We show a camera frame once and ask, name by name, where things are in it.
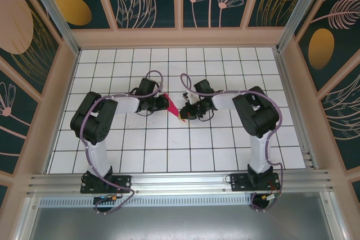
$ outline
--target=grey metal floor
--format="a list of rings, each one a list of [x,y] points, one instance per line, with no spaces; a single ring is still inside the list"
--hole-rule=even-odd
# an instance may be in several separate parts
[[[283,194],[269,212],[243,206],[126,207],[109,216],[92,209],[39,209],[32,240],[328,240],[318,194]]]

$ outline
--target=white grid mat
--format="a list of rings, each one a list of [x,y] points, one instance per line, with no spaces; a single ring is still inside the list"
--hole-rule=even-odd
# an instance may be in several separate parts
[[[281,108],[283,126],[272,139],[271,160],[285,169],[304,169],[304,160],[271,48],[170,48],[82,50],[48,173],[84,173],[84,147],[70,120],[86,93],[128,92],[149,70],[164,75],[164,92],[178,109],[186,90],[207,79],[214,90],[260,86]],[[235,111],[216,111],[208,122],[178,120],[167,111],[142,117],[118,115],[106,139],[115,173],[246,170],[250,138]]]

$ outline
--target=red object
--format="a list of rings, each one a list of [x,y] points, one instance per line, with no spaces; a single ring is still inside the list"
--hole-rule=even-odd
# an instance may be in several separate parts
[[[169,100],[169,108],[168,111],[171,112],[174,116],[176,116],[178,119],[180,119],[179,111],[176,108],[174,102],[169,98],[169,96],[165,93],[164,96]]]

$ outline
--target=vented metal strip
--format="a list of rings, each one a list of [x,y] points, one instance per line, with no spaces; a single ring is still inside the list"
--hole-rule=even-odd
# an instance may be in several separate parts
[[[135,196],[126,207],[153,206],[214,206],[214,205],[249,205],[250,194],[211,195],[211,196]],[[108,202],[99,207],[113,207],[122,203],[125,198]],[[47,197],[42,198],[39,208],[73,208],[94,207],[93,197]]]

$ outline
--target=yellow oval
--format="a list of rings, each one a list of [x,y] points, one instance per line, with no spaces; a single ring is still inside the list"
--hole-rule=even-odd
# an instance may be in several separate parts
[[[32,11],[26,0],[0,0],[0,48],[24,53],[33,40]]]
[[[86,25],[91,21],[91,10],[83,0],[55,0],[65,20],[73,25]]]
[[[332,33],[320,28],[315,31],[309,44],[309,62],[314,69],[320,70],[329,62],[334,51],[335,40]]]

